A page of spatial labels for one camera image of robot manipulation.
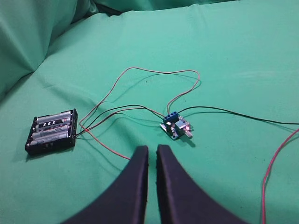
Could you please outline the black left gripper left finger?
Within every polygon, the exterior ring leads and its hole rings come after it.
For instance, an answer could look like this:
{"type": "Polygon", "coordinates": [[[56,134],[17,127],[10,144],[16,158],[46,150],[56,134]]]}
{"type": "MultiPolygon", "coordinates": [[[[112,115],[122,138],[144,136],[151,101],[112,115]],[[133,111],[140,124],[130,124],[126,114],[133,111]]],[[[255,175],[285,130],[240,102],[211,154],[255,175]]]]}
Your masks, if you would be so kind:
{"type": "Polygon", "coordinates": [[[143,224],[148,195],[149,150],[138,146],[115,181],[65,224],[143,224]]]}

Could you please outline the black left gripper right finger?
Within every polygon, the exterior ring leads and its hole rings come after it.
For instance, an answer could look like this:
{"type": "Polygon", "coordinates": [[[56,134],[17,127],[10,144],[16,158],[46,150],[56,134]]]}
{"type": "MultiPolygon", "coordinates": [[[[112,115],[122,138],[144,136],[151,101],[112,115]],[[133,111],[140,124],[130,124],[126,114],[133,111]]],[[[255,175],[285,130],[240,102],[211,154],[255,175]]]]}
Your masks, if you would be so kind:
{"type": "Polygon", "coordinates": [[[157,197],[162,224],[244,224],[188,175],[170,146],[157,147],[157,197]]]}

